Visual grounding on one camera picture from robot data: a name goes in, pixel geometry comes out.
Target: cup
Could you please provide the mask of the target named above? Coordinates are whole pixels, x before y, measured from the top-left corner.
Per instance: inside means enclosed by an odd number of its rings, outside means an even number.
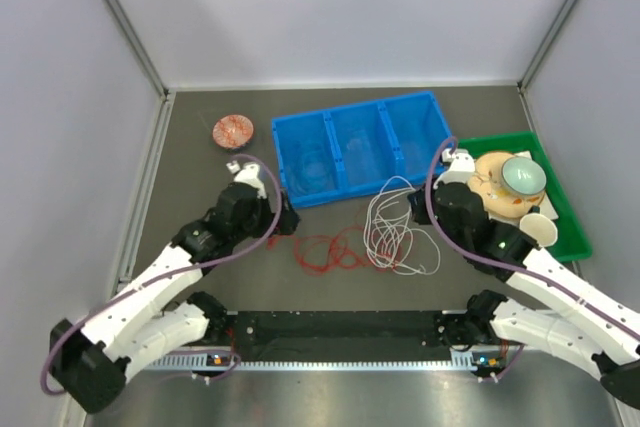
[[[540,247],[551,247],[558,241],[558,228],[542,214],[531,213],[520,219],[520,230],[533,237]]]

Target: white rope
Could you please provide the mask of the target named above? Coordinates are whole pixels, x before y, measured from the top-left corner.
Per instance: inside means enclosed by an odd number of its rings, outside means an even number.
[[[385,192],[389,183],[396,179],[406,183],[407,187]],[[407,179],[394,176],[387,180],[380,189],[380,193],[369,202],[362,239],[367,249],[367,257],[379,269],[392,269],[399,275],[433,275],[440,269],[440,248],[433,238],[422,229],[409,227],[411,207],[408,202],[407,211],[401,216],[389,219],[384,217],[386,209],[399,203],[396,199],[415,191],[416,189]],[[418,233],[425,235],[436,249],[437,262],[432,270],[427,270],[423,264],[416,268],[405,263],[411,253],[414,236]],[[400,244],[405,237],[408,239],[408,247],[401,249]]]

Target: gray table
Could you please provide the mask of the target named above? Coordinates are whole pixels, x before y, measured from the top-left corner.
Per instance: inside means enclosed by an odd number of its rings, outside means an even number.
[[[415,89],[178,94],[135,273],[155,259],[180,226],[213,205],[218,193],[230,181],[224,167],[229,154],[220,150],[211,139],[213,125],[222,116],[240,113],[253,121],[256,136],[247,152],[260,157],[275,170],[277,160],[270,127],[273,117],[411,91]],[[434,91],[452,131],[461,138],[528,130],[515,87],[440,88]],[[356,214],[368,200],[359,198],[300,209],[302,223],[297,234],[336,235],[354,223]],[[403,277],[363,268],[336,269],[322,277],[314,277],[295,262],[293,242],[282,240],[271,251],[260,248],[247,257],[217,268],[190,291],[205,290],[231,310],[438,310],[464,308],[467,299],[483,289],[505,290],[500,282],[476,272],[444,245],[432,227],[425,229],[436,238],[442,251],[442,267],[433,276]],[[355,251],[364,253],[358,233],[353,232],[349,240]],[[320,251],[314,252],[309,260],[321,262],[320,256]],[[427,267],[433,265],[433,246],[425,241],[416,242],[411,260],[423,262]],[[527,301],[522,294],[509,294]]]

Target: blue bin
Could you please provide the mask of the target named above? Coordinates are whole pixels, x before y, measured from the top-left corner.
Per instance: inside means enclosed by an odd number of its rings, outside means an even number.
[[[420,184],[451,135],[431,92],[279,117],[272,128],[282,186],[295,207],[377,193],[394,175]]]

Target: white panel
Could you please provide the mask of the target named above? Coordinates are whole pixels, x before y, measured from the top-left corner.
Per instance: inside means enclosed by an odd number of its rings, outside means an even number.
[[[173,87],[518,80],[563,0],[121,0]]]
[[[113,285],[158,99],[102,0],[2,0],[0,424],[51,426],[49,331]]]
[[[581,0],[530,89],[534,120],[594,247],[587,278],[640,311],[640,0]]]

